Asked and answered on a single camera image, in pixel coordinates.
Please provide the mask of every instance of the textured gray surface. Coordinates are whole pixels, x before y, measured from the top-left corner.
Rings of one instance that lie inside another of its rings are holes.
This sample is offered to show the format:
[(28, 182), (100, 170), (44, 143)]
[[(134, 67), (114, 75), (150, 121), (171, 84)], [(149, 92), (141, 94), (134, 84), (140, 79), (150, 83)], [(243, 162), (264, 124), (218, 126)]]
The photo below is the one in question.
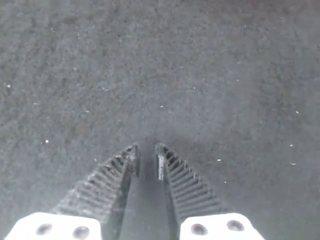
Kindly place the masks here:
[(319, 29), (318, 0), (0, 1), (0, 235), (161, 141), (267, 239), (317, 239)]

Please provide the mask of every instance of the gray carpet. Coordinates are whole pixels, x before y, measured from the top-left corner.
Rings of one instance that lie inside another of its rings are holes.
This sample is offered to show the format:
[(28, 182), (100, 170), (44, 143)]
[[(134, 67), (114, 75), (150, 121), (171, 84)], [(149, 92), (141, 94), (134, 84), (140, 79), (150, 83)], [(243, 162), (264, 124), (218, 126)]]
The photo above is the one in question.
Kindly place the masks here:
[(164, 142), (266, 239), (318, 239), (318, 0), (1, 0), (0, 34), (0, 236)]

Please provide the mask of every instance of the screw hole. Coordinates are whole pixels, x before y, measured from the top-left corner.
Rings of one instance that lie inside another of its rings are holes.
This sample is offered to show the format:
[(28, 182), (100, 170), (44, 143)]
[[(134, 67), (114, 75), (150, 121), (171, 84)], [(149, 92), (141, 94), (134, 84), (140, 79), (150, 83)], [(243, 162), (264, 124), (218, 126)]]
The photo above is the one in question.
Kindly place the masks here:
[(245, 230), (245, 227), (242, 225), (242, 223), (236, 220), (228, 221), (226, 226), (231, 231), (242, 232)]
[(89, 228), (86, 226), (79, 226), (73, 231), (73, 237), (75, 239), (84, 240), (89, 236)]
[(46, 235), (48, 234), (52, 229), (52, 224), (51, 223), (45, 223), (45, 224), (42, 224), (41, 226), (38, 227), (38, 229), (36, 230), (36, 234), (37, 235)]
[(194, 235), (200, 235), (200, 236), (208, 234), (207, 228), (205, 226), (203, 226), (202, 224), (199, 224), (199, 223), (193, 224), (191, 226), (191, 232)]

